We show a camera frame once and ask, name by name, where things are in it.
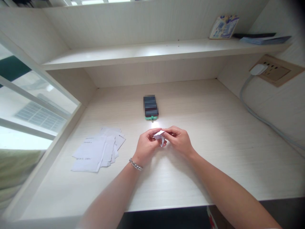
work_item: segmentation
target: paper slip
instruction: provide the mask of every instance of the paper slip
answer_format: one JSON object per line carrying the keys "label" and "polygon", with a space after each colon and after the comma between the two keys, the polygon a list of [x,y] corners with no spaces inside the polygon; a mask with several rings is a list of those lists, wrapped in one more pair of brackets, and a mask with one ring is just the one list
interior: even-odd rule
{"label": "paper slip", "polygon": [[115,137],[115,146],[117,147],[117,150],[120,149],[120,147],[123,145],[125,140],[126,139],[122,135],[118,135]]}
{"label": "paper slip", "polygon": [[114,158],[117,158],[119,156],[118,150],[117,150],[117,146],[114,144],[113,147],[113,152],[112,154],[114,155]]}
{"label": "paper slip", "polygon": [[165,137],[163,135],[161,135],[164,131],[163,130],[160,130],[158,133],[156,133],[153,137],[158,140],[158,139],[161,139],[162,140],[162,143],[160,144],[161,147],[163,147],[163,143],[164,143],[164,140],[165,140]]}
{"label": "paper slip", "polygon": [[77,158],[71,171],[98,172],[105,140],[106,137],[87,138],[73,155]]}
{"label": "paper slip", "polygon": [[80,157],[84,157],[87,154],[90,154],[91,148],[90,148],[90,144],[92,142],[99,142],[98,145],[101,149],[101,151],[103,152],[103,147],[105,144],[107,136],[93,136],[93,137],[88,137],[84,140],[84,142],[81,144],[81,146],[75,151],[75,153],[72,155],[72,157],[75,158],[80,158]]}
{"label": "paper slip", "polygon": [[101,167],[115,163],[118,149],[124,143],[119,128],[103,127],[98,135],[87,137],[72,157],[76,161],[71,171],[98,172]]}
{"label": "paper slip", "polygon": [[115,143],[114,137],[108,136],[106,139],[105,146],[104,146],[104,153],[103,153],[101,167],[102,167],[102,165],[104,165],[105,162],[111,161],[114,143]]}

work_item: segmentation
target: silver chain bracelet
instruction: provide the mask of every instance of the silver chain bracelet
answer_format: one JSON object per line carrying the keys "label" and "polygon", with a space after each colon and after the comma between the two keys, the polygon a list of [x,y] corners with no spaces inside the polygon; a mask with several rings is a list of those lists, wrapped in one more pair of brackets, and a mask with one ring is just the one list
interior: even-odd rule
{"label": "silver chain bracelet", "polygon": [[134,161],[131,160],[131,158],[129,159],[129,162],[132,164],[133,167],[135,167],[136,169],[142,171],[143,167],[137,165]]}

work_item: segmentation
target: smartphone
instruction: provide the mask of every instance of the smartphone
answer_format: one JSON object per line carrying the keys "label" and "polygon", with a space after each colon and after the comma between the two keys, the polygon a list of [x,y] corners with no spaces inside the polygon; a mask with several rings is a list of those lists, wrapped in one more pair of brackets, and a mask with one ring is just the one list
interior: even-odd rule
{"label": "smartphone", "polygon": [[146,120],[157,120],[159,110],[155,95],[144,96],[144,112]]}

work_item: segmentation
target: green blanket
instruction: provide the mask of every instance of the green blanket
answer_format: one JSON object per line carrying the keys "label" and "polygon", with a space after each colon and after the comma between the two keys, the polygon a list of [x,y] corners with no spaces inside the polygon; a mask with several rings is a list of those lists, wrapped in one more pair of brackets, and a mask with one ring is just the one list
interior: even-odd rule
{"label": "green blanket", "polygon": [[41,150],[0,149],[0,209],[8,206],[41,155]]}

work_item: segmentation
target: white plug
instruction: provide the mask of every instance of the white plug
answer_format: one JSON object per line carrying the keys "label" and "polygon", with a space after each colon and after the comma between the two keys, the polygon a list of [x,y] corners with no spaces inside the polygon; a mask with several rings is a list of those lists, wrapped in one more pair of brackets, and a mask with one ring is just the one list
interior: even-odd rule
{"label": "white plug", "polygon": [[251,69],[250,73],[251,75],[260,75],[264,71],[266,71],[267,68],[268,68],[267,65],[257,64]]}

